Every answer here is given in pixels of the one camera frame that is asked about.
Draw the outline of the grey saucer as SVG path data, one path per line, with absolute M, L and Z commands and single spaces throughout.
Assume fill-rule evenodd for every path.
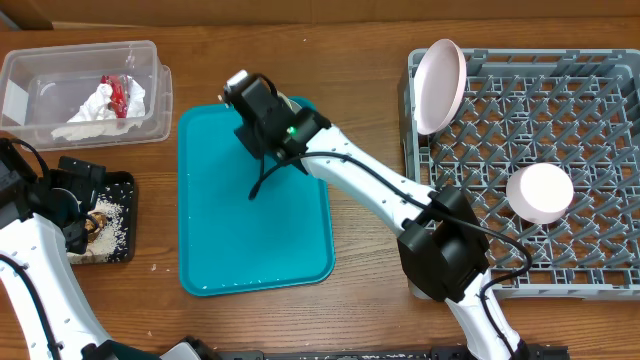
M 299 111 L 302 109 L 302 107 L 301 107 L 298 103 L 296 103 L 295 101 L 293 101 L 293 100 L 289 99 L 289 98 L 288 98 L 286 95 L 284 95 L 282 92 L 278 92 L 278 93 L 277 93 L 277 95 L 278 95 L 278 97 L 279 97 L 280 99 L 282 99 L 282 100 L 285 102 L 285 104 L 286 104 L 286 105 L 287 105 L 287 106 L 288 106 L 288 107 L 289 107 L 289 108 L 290 108 L 294 113 L 297 113 L 297 112 L 299 112 Z

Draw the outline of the brown food scrap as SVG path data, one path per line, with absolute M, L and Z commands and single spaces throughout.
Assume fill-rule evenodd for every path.
M 106 228 L 108 224 L 107 216 L 102 212 L 89 213 L 85 221 L 85 229 L 87 230 L 88 242 L 93 243 Z

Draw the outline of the white napkin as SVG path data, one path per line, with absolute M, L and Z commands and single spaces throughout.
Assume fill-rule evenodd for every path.
M 54 139 L 68 141 L 84 140 L 98 136 L 119 136 L 131 128 L 140 127 L 140 121 L 117 119 L 109 108 L 113 89 L 108 84 L 99 84 L 96 91 L 80 106 L 79 111 L 67 121 L 67 126 L 51 132 Z

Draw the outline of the small white paper piece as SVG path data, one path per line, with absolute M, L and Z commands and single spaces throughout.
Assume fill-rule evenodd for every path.
M 135 118 L 144 116 L 146 114 L 146 107 L 144 104 L 146 91 L 131 77 L 128 78 L 128 95 L 129 100 L 126 117 Z

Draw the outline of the red snack wrapper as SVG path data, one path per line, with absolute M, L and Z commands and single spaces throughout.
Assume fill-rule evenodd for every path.
M 109 85 L 112 93 L 108 108 L 117 118 L 125 118 L 129 103 L 129 80 L 126 75 L 103 75 L 101 83 Z

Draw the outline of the large white plate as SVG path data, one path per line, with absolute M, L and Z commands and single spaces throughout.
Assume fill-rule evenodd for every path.
M 413 81 L 414 119 L 420 135 L 434 134 L 453 120 L 466 77 L 465 57 L 452 40 L 438 40 L 426 51 Z

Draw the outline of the small white plate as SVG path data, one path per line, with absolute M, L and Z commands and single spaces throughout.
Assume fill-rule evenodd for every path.
M 537 163 L 517 170 L 507 181 L 506 197 L 511 209 L 534 224 L 559 220 L 574 196 L 569 175 L 550 163 Z

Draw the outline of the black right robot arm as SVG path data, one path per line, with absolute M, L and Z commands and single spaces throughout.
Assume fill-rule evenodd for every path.
M 472 357 L 529 357 L 491 289 L 487 252 L 492 232 L 480 226 L 461 191 L 452 186 L 434 190 L 391 170 L 317 110 L 294 108 L 260 73 L 238 72 L 219 98 L 241 116 L 235 134 L 250 154 L 276 162 L 261 169 L 251 198 L 286 166 L 341 189 L 394 233 L 410 285 L 419 295 L 447 304 Z

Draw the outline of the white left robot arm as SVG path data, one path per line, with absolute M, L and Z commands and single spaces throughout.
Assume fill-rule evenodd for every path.
M 112 339 L 82 292 L 67 255 L 83 253 L 104 167 L 63 157 L 35 172 L 1 141 L 1 282 L 33 359 L 149 359 Z

